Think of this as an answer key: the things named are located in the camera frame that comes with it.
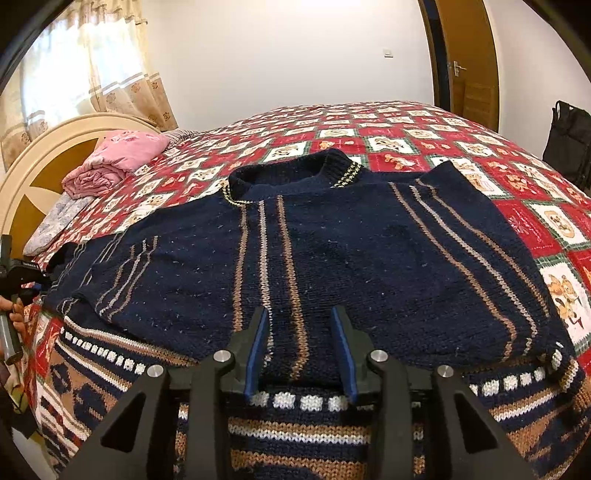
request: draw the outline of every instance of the metal screw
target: metal screw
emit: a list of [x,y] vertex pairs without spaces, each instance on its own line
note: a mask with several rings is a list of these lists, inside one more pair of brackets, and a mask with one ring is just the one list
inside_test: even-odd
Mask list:
[[213,359],[221,364],[227,362],[232,358],[232,354],[227,350],[218,350],[213,354]]
[[388,359],[388,354],[383,350],[374,350],[369,356],[374,362],[385,362]]
[[453,368],[449,365],[439,365],[437,373],[443,378],[453,377]]
[[162,365],[151,365],[148,367],[148,376],[152,378],[158,378],[164,373],[164,367]]

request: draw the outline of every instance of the floral curtain pattern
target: floral curtain pattern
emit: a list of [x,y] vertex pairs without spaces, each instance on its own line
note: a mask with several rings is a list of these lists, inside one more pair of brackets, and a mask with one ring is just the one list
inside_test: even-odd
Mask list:
[[41,33],[0,96],[3,169],[49,128],[94,112],[177,127],[148,58],[141,0],[74,0]]

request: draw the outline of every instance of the pink blanket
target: pink blanket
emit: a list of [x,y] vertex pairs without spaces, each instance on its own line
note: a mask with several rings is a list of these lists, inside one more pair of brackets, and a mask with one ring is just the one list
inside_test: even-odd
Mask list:
[[169,141],[165,135],[114,130],[80,167],[65,176],[64,191],[73,199],[102,196],[160,155]]

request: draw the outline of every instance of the headboard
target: headboard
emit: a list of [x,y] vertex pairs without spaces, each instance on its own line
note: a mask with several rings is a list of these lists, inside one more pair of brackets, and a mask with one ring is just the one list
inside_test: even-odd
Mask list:
[[0,233],[12,235],[14,258],[22,258],[24,246],[63,193],[63,178],[111,130],[159,133],[133,116],[90,113],[43,133],[15,160],[0,184]]

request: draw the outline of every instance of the red checkered bedspread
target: red checkered bedspread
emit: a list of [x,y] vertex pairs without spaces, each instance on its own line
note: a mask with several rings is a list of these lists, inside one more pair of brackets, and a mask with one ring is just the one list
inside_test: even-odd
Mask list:
[[[96,199],[39,260],[47,262],[66,242],[119,232],[158,208],[214,193],[242,165],[329,147],[376,171],[425,171],[443,161],[454,162],[495,202],[531,250],[579,360],[591,372],[591,199],[498,134],[420,103],[278,108],[197,134]],[[40,306],[32,307],[30,319],[23,367],[34,406],[61,320]]]

